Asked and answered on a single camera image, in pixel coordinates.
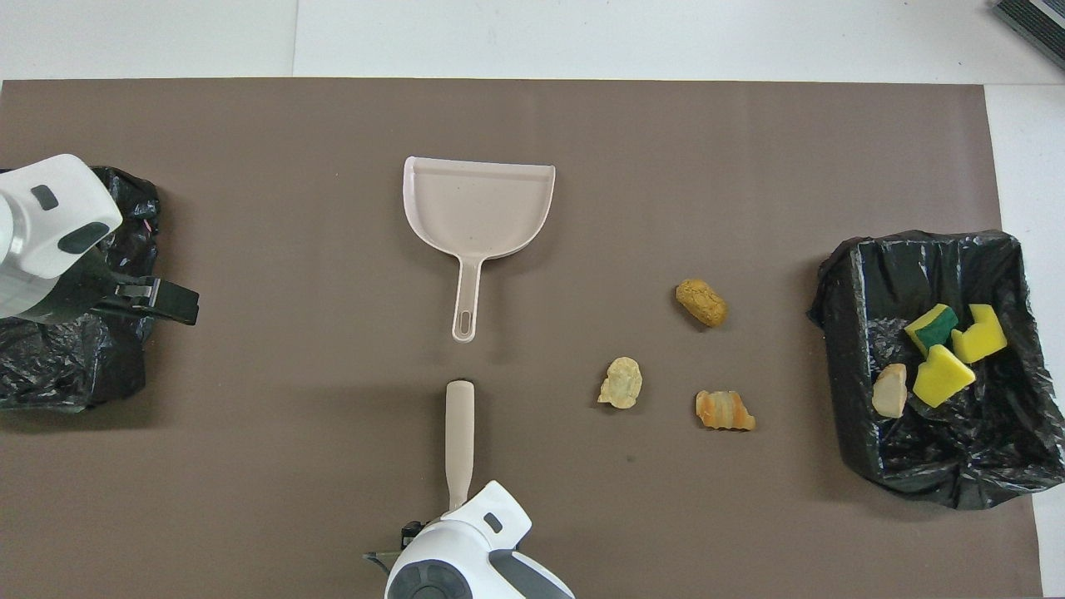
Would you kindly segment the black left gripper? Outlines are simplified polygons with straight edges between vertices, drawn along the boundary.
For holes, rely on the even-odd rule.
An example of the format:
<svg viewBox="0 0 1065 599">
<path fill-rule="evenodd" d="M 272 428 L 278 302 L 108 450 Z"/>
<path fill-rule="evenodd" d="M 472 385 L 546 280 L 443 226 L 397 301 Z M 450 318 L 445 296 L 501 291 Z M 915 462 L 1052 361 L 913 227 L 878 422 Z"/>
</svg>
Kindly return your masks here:
<svg viewBox="0 0 1065 599">
<path fill-rule="evenodd" d="M 162 278 L 119 284 L 106 264 L 106 254 L 99 249 L 87 250 L 47 284 L 48 292 L 33 306 L 33 321 L 39 324 L 65 323 L 91 312 L 121 317 L 119 306 L 128 314 L 187 326 L 194 326 L 199 315 L 197 292 Z"/>
</svg>

